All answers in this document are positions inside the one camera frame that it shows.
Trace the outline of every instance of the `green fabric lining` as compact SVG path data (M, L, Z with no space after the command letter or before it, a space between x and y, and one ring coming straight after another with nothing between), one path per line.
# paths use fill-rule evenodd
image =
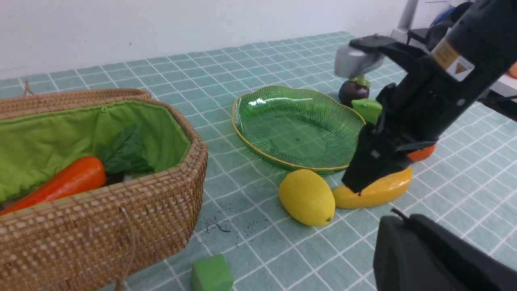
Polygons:
M30 193L79 157L96 155L124 127L142 130L142 156L160 172L190 140L164 107L134 100L0 121L0 202Z

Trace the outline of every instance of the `green leaf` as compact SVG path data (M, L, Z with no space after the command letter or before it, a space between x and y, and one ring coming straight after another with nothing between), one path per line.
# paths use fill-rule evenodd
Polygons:
M125 159L111 159L104 165L106 175L113 175L127 171L131 162Z
M103 146L97 157L104 165L106 174L127 171L131 161L142 153L142 133L136 124L125 127L110 145Z
M128 172L141 172L147 173L154 171L153 167L151 167L147 160L142 157L135 157L130 161L131 166L127 169Z

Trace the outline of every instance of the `basket handle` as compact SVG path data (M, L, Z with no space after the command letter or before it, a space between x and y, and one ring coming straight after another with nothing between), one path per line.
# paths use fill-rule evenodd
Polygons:
M23 90L23 97L28 97L27 93L30 93L31 96L36 96L34 92L31 91L31 88L29 87L29 80L25 79L25 89Z
M131 254L129 256L126 270L122 274L122 276L115 282L115 291L124 291L124 282L131 270L131 265L133 265L134 257L136 255L136 234L134 231L134 227L131 224L131 219L129 218L129 214L126 211L126 208L122 207L120 209L122 214L124 215L124 219L126 220L127 225L129 226L129 234L130 234L130 244L131 244Z

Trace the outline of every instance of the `warning label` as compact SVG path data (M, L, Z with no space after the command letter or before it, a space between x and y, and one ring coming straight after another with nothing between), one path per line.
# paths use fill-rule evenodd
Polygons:
M463 81L475 68L474 64L462 57L445 39L431 52L442 69L457 81Z
M464 66L462 66L461 64L457 64L457 65L456 65L456 74L459 74L459 73L464 72L464 71L466 71L466 70L467 70L467 68L465 68L465 67L464 67Z

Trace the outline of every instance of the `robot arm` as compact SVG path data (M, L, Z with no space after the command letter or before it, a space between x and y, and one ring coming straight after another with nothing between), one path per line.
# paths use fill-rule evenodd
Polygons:
M477 0L431 54L379 35L340 48L335 73L354 78L380 67L384 56L406 72L379 93L383 111L367 124L343 183L360 193L407 168L407 154L440 135L517 61L517 0Z

